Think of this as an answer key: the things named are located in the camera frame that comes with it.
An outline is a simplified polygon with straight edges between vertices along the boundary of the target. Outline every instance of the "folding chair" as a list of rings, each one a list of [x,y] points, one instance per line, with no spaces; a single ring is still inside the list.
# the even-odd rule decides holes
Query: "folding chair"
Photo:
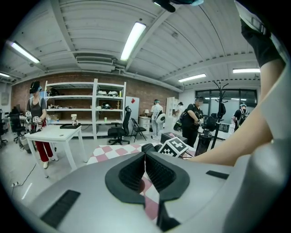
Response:
[[[142,132],[146,131],[146,129],[144,127],[139,127],[139,125],[137,124],[137,122],[134,118],[132,118],[131,120],[133,122],[133,129],[131,131],[130,137],[132,136],[133,131],[135,131],[136,132],[135,139],[136,139],[137,133],[139,133],[146,140],[144,134],[142,133]]]

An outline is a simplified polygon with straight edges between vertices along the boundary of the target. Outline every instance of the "gray t-shirt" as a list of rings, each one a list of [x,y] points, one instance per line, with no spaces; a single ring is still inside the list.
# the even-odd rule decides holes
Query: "gray t-shirt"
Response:
[[[46,109],[45,99],[44,98],[41,99],[41,104],[39,104],[38,102],[36,105],[31,103],[31,107],[30,107],[30,101],[28,100],[26,109],[31,112],[32,117],[41,117],[42,110]]]

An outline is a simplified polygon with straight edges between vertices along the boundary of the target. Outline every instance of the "checkered mat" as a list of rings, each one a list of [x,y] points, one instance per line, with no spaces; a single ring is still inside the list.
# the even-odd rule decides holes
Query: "checkered mat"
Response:
[[[87,164],[105,161],[122,155],[141,152],[141,147],[143,145],[144,144],[98,146],[94,150],[93,155],[89,158]],[[145,212],[151,220],[156,222],[160,196],[146,172],[144,173],[142,179],[145,182],[145,189],[140,194],[145,197]]]

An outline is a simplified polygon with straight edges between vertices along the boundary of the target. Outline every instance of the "vr headset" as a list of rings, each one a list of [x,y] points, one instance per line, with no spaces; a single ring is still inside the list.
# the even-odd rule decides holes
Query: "vr headset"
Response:
[[[34,81],[30,85],[29,93],[30,94],[33,94],[33,93],[36,93],[37,91],[40,91],[41,89],[42,88],[40,86],[40,81]]]
[[[204,2],[203,0],[152,0],[152,1],[153,3],[161,6],[162,8],[171,13],[175,12],[176,9],[174,6],[170,4],[170,2],[177,5],[199,5]]]

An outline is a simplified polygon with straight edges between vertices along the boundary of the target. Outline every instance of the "glove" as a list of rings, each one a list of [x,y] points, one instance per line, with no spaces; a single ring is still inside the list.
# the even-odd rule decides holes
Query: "glove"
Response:
[[[276,47],[270,39],[270,32],[267,32],[266,35],[263,35],[262,33],[251,29],[241,19],[241,34],[246,39],[246,41],[253,47],[260,68],[269,61],[276,59],[282,60]]]

